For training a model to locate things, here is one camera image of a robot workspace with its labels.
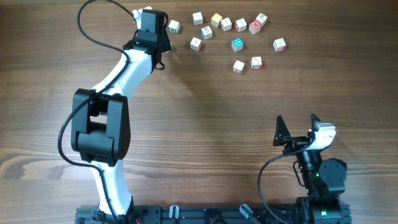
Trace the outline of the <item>red letter A block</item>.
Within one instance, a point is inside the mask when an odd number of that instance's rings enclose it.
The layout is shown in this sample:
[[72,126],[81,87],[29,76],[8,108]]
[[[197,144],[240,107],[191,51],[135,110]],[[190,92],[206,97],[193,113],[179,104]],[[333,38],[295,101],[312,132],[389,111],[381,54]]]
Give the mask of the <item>red letter A block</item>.
[[233,65],[233,72],[237,74],[242,74],[243,68],[244,68],[244,62],[237,60]]

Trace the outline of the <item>green letter A block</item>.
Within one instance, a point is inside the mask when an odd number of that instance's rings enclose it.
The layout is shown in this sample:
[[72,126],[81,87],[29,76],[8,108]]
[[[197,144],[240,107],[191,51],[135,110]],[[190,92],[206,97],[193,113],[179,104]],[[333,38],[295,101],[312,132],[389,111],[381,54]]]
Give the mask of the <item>green letter A block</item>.
[[178,21],[171,20],[169,22],[169,31],[173,34],[178,34],[179,30],[180,30],[180,23]]

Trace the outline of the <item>plain white wooden block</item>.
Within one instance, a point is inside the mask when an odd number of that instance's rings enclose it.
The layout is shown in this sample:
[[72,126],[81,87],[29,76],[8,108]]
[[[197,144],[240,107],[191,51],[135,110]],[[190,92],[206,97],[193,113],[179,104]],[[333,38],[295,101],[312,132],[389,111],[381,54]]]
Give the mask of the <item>plain white wooden block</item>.
[[192,14],[193,16],[193,23],[197,26],[203,24],[203,16],[201,12],[196,12]]

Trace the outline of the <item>red letter Y block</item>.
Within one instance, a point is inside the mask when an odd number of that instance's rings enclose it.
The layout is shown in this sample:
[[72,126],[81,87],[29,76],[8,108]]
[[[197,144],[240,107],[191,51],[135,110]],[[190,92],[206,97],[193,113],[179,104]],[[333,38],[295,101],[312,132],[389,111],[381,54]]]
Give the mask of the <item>red letter Y block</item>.
[[276,52],[280,52],[280,51],[285,50],[286,46],[287,45],[286,45],[285,40],[283,38],[276,39],[274,41],[274,43],[273,43],[273,47],[274,47],[274,50]]

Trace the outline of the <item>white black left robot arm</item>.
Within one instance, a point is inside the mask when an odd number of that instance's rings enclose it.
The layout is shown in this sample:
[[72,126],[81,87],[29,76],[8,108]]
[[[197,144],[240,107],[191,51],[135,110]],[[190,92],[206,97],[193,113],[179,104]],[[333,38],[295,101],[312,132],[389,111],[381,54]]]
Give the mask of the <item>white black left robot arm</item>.
[[72,149],[97,174],[105,219],[121,220],[133,207],[123,168],[131,141],[128,101],[146,77],[165,68],[162,54],[172,49],[167,13],[146,7],[133,16],[137,30],[121,49],[118,64],[92,89],[79,89],[73,96]]

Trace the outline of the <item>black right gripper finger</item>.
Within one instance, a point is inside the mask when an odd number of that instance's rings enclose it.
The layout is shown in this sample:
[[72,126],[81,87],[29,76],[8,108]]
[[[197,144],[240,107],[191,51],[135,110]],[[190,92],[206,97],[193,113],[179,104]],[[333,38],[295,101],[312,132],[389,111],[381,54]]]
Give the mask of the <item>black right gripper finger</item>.
[[276,129],[273,140],[273,146],[284,146],[292,142],[290,132],[284,122],[282,115],[278,115],[276,119]]
[[311,121],[311,125],[312,125],[312,131],[318,131],[319,130],[318,124],[320,122],[319,117],[315,113],[312,113],[310,115],[310,121]]

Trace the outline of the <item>red top wooden block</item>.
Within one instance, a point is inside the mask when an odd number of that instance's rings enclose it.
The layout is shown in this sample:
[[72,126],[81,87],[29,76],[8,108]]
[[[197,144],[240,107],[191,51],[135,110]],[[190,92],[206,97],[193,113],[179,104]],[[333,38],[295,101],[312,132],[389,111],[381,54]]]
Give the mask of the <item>red top wooden block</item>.
[[251,34],[257,34],[261,30],[261,23],[257,20],[252,21],[249,24],[249,31]]

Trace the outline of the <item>red drawing wooden block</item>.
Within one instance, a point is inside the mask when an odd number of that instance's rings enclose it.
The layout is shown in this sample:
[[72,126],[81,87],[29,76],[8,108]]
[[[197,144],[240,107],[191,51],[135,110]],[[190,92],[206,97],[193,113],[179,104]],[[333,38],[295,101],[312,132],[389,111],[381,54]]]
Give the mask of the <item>red drawing wooden block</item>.
[[246,30],[246,28],[247,28],[247,23],[246,23],[245,19],[244,19],[244,18],[241,18],[241,19],[236,20],[236,22],[235,22],[235,28],[236,28],[236,30],[237,30],[238,32],[242,32],[242,31]]

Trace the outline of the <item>apple picture wooden block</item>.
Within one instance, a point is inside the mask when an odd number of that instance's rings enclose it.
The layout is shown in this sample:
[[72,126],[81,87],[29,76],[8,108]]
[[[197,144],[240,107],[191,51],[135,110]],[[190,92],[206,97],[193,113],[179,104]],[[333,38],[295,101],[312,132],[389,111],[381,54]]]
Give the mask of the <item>apple picture wooden block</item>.
[[220,26],[221,30],[223,32],[226,32],[227,30],[230,30],[232,28],[232,23],[230,18],[226,17],[220,21]]

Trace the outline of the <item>red letter M block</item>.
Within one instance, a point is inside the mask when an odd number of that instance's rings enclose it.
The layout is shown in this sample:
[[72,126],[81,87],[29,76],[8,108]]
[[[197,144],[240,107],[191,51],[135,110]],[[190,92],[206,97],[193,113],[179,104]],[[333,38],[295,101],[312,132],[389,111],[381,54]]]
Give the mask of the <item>red letter M block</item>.
[[199,51],[201,49],[201,45],[202,45],[201,39],[198,39],[196,37],[194,37],[190,42],[190,48],[192,50]]

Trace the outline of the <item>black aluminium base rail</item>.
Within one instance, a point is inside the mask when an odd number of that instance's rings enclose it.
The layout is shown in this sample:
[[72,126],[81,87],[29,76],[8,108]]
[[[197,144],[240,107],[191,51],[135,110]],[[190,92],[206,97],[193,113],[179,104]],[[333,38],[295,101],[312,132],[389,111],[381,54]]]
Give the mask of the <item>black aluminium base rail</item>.
[[348,205],[278,204],[264,207],[170,207],[138,205],[119,217],[121,223],[336,223],[352,222]]

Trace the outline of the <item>yellow top wooden block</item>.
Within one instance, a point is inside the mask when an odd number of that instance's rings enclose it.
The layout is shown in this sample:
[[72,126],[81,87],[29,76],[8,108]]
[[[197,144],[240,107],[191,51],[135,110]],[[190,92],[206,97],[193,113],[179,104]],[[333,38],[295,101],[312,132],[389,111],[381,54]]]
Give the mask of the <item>yellow top wooden block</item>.
[[215,13],[211,17],[211,25],[214,27],[219,27],[222,19],[223,19],[223,17],[221,15],[219,15],[218,13]]

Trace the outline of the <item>red number 6 block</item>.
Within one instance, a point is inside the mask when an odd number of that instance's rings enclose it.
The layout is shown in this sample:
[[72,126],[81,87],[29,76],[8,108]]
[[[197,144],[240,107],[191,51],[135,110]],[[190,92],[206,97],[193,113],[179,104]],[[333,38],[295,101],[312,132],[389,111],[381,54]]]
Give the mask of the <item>red number 6 block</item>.
[[256,20],[258,21],[258,23],[260,23],[261,27],[266,24],[267,19],[268,17],[263,13],[259,13],[259,15],[256,17]]

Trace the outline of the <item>blue top spiral block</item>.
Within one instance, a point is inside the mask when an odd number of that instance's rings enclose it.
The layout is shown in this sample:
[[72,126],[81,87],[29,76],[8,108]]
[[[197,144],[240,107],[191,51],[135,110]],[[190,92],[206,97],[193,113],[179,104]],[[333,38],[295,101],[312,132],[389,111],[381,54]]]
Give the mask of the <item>blue top spiral block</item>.
[[241,38],[233,39],[233,40],[231,41],[231,47],[232,47],[232,49],[233,49],[235,52],[240,51],[240,50],[242,50],[243,47],[244,47],[244,42],[242,41]]

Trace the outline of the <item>letter B wooden block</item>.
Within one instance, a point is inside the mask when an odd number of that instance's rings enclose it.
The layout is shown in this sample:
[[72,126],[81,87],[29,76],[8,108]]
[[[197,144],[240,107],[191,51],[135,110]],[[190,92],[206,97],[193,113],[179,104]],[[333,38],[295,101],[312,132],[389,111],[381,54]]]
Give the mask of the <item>letter B wooden block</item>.
[[212,38],[213,32],[211,30],[211,27],[206,26],[201,28],[201,36],[203,37],[204,40]]

